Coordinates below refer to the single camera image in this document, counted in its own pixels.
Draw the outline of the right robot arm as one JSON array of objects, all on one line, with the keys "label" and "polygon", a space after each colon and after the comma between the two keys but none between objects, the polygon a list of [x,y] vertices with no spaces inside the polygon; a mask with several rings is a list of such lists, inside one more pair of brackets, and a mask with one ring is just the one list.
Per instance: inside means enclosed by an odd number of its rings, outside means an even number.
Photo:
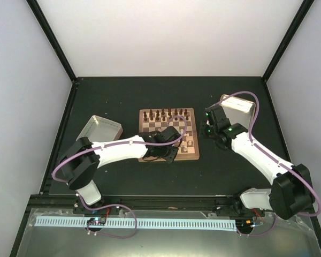
[{"label": "right robot arm", "polygon": [[249,135],[239,123],[223,127],[200,123],[199,135],[212,139],[218,147],[232,150],[251,163],[270,183],[270,188],[250,188],[232,203],[233,211],[244,216],[251,209],[270,210],[283,220],[303,212],[315,202],[307,167],[293,165],[271,153]]}]

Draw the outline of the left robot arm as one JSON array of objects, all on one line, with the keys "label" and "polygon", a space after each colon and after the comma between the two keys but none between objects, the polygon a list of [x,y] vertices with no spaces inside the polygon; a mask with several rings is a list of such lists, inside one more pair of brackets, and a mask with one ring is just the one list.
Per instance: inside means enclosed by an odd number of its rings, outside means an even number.
[{"label": "left robot arm", "polygon": [[133,137],[110,141],[91,142],[87,137],[74,144],[76,153],[64,157],[54,168],[52,178],[76,191],[82,204],[91,213],[100,213],[104,208],[101,192],[94,182],[96,170],[104,165],[127,159],[155,157],[174,161],[183,135],[174,127],[165,131],[142,132]]}]

